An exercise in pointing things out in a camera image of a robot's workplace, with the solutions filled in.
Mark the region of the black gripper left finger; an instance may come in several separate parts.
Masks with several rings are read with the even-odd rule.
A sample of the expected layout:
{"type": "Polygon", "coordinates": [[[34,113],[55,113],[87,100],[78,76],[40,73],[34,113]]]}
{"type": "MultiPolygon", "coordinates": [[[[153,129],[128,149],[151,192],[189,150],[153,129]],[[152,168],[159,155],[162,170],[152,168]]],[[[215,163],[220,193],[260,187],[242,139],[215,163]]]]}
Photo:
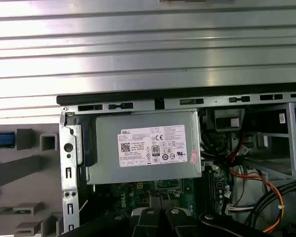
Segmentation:
{"type": "Polygon", "coordinates": [[[63,237],[160,237],[162,218],[158,210],[136,209],[128,217],[121,212],[109,212],[66,233],[63,237]]]}

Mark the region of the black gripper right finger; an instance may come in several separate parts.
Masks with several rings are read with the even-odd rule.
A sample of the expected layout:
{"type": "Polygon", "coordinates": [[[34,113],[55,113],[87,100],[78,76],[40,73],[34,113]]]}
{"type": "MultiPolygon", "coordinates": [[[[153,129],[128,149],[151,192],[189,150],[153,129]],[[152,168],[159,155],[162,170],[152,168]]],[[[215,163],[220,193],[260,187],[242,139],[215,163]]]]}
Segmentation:
{"type": "Polygon", "coordinates": [[[215,213],[203,213],[196,219],[187,210],[175,208],[165,215],[177,237],[268,237],[262,231],[215,213]]]}

